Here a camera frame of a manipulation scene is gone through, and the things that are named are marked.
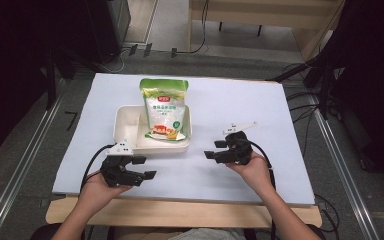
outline food package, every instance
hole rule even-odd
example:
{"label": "food package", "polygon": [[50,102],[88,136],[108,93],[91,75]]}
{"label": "food package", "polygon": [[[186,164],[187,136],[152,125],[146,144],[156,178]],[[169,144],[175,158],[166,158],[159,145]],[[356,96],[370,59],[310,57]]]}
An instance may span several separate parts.
{"label": "food package", "polygon": [[146,137],[180,141],[187,136],[182,132],[185,97],[188,81],[174,79],[142,79],[142,92],[148,117]]}

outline person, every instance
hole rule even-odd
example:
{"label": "person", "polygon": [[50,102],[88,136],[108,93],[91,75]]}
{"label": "person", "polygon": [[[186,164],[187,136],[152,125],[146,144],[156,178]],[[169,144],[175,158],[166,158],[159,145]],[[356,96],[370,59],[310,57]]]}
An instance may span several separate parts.
{"label": "person", "polygon": [[[320,239],[277,194],[270,182],[270,175],[264,157],[256,152],[252,152],[250,158],[250,162],[247,165],[235,163],[226,163],[225,165],[238,173],[265,203],[273,221],[276,223],[277,232],[281,238]],[[90,177],[80,193],[76,206],[52,239],[80,239],[88,220],[104,208],[113,198],[116,198],[130,188],[130,186],[108,187],[100,173]]]}

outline gray floor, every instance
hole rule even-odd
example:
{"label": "gray floor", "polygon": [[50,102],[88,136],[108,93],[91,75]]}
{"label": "gray floor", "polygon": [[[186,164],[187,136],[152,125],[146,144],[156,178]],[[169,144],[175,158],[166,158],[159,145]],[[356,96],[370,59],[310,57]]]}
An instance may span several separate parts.
{"label": "gray floor", "polygon": [[[162,9],[167,10],[162,6],[169,2],[168,0],[160,0],[158,9],[160,11]],[[175,2],[172,1],[171,3],[180,9],[181,4],[184,4],[185,1]],[[161,17],[160,14],[162,14],[160,11],[157,11],[155,14],[155,19],[157,20],[159,16]],[[149,39],[153,40],[153,46],[156,49],[167,50],[164,49],[166,47],[171,49],[174,43],[164,45],[164,42],[157,41],[161,36],[155,34],[155,30],[163,27],[162,24],[158,24],[158,21],[154,21]],[[225,40],[229,42],[227,44],[229,48],[242,51],[235,44],[238,44],[236,39],[242,37],[244,33],[241,32],[240,36],[234,33],[236,31],[245,31],[243,30],[244,28],[225,27],[225,30],[231,35],[230,40]],[[248,48],[251,49],[249,54],[229,57],[229,55],[225,54],[226,52],[232,53],[232,51],[229,51],[229,48],[224,48],[227,49],[225,53],[222,53],[221,50],[210,52],[210,50],[218,48],[218,43],[216,43],[216,40],[209,38],[207,42],[209,50],[203,49],[207,51],[205,54],[180,55],[176,58],[171,58],[169,53],[155,53],[146,58],[142,57],[139,53],[130,57],[127,55],[123,56],[124,68],[120,74],[213,76],[253,80],[271,78],[282,73],[284,68],[290,63],[302,61],[299,58],[299,53],[293,41],[286,37],[288,36],[288,30],[277,29],[277,31],[277,33],[272,32],[271,35],[267,34],[266,37],[271,36],[278,39],[277,41],[279,42],[281,42],[279,39],[284,39],[282,41],[289,42],[289,44],[280,44],[279,46],[266,45],[262,47],[263,51],[270,54],[261,54],[260,51],[249,46]],[[214,30],[214,34],[216,33],[225,34],[225,32],[218,33],[218,29]],[[177,41],[179,44],[184,43],[181,40],[174,41]],[[199,37],[193,42],[199,44]],[[112,69],[119,68],[120,66],[120,61],[115,61],[108,65]],[[3,222],[0,225],[0,239],[28,239],[37,227],[46,224],[47,203],[49,200],[57,197],[51,194],[53,180],[77,123],[75,121],[74,126],[67,130],[73,116],[65,112],[81,112],[93,79],[93,73],[87,69],[81,66],[77,66],[77,69],[78,73],[74,80],[64,80],[64,84],[60,88],[59,94],[62,97],[59,107],[56,109],[52,124],[42,140],[32,164],[29,166],[29,170],[16,198],[13,202],[9,203],[10,208],[3,216]],[[294,76],[292,79],[283,83],[286,95],[306,90],[302,87],[299,75]],[[308,104],[308,102],[309,98],[303,96],[291,100],[289,104],[290,107],[294,107]],[[30,139],[45,114],[45,105],[46,95],[31,108],[31,111],[12,131],[0,149],[0,196],[10,181],[13,172],[16,170],[18,162],[23,158],[24,150],[28,147]],[[300,113],[294,111],[292,118],[296,119]],[[329,117],[328,122],[344,156],[347,167],[358,187],[358,191],[372,216],[371,219],[379,233],[379,237],[384,239],[384,174],[363,171],[359,165],[359,157],[342,124],[334,117]],[[304,119],[295,124],[297,138],[302,148],[304,148],[307,123],[308,119]],[[308,126],[308,144],[304,159],[314,192],[329,200],[337,209],[340,218],[338,230],[340,239],[364,239],[363,231],[355,215],[355,209],[350,204],[350,199],[341,182],[319,124],[315,118],[312,118]],[[327,211],[336,220],[330,207]],[[331,229],[328,219],[324,214],[322,216],[322,228]],[[106,227],[96,228],[92,239],[105,239],[106,231]],[[328,239],[336,239],[333,233],[326,233],[326,236]],[[261,231],[259,232],[259,239],[269,239],[269,236]]]}

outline white table surface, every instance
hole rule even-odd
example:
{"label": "white table surface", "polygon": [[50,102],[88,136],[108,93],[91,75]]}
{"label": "white table surface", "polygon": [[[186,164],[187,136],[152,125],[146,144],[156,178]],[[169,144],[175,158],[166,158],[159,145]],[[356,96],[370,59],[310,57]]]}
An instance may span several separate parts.
{"label": "white table surface", "polygon": [[[123,197],[261,202],[238,174],[204,155],[204,151],[224,150],[216,149],[214,141],[224,139],[222,131],[231,123],[256,121],[257,126],[244,132],[267,153],[279,194],[288,204],[314,204],[314,194],[281,84],[148,75],[96,74],[58,170],[53,193],[79,193],[81,179],[92,156],[101,147],[114,144],[117,109],[124,105],[144,104],[139,90],[143,78],[189,81],[186,104],[191,111],[193,134],[183,153],[149,155],[143,165],[127,165],[131,171],[156,170],[157,174],[153,180],[146,180],[140,187],[124,193]],[[105,153],[101,153],[90,172],[98,170],[105,157]]]}

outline white plastic container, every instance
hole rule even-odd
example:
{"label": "white plastic container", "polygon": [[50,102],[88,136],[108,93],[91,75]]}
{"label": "white plastic container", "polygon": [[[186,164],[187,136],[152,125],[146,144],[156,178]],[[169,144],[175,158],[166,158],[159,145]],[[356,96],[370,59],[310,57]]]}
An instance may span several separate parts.
{"label": "white plastic container", "polygon": [[149,132],[145,106],[122,106],[117,110],[114,125],[114,140],[127,141],[134,154],[180,153],[188,148],[192,125],[189,107],[185,108],[183,132],[187,137],[181,141],[164,141],[146,138]]}

